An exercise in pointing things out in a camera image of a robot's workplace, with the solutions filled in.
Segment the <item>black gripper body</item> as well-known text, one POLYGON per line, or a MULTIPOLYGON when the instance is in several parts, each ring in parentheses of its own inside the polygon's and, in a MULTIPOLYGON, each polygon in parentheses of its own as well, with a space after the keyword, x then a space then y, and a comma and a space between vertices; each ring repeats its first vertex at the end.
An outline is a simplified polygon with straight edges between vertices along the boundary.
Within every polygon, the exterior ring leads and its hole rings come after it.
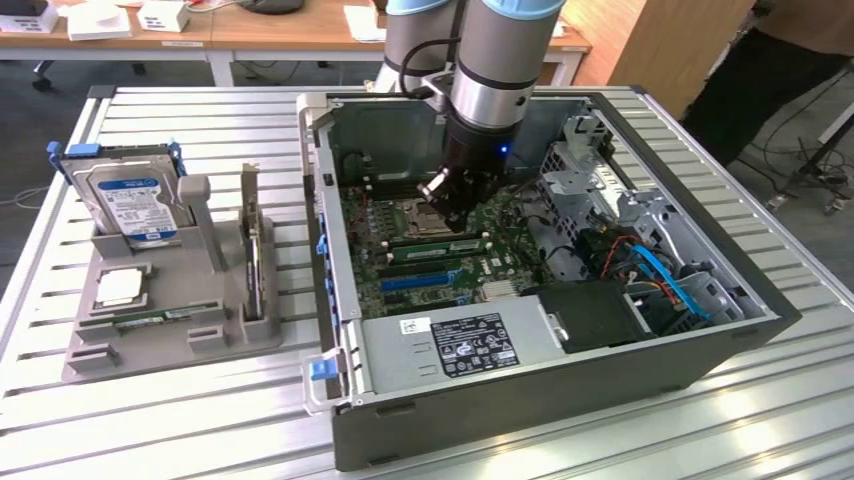
POLYGON ((498 129, 470 124, 460 117, 446 122, 442 165, 488 174, 504 172, 520 123, 498 129))

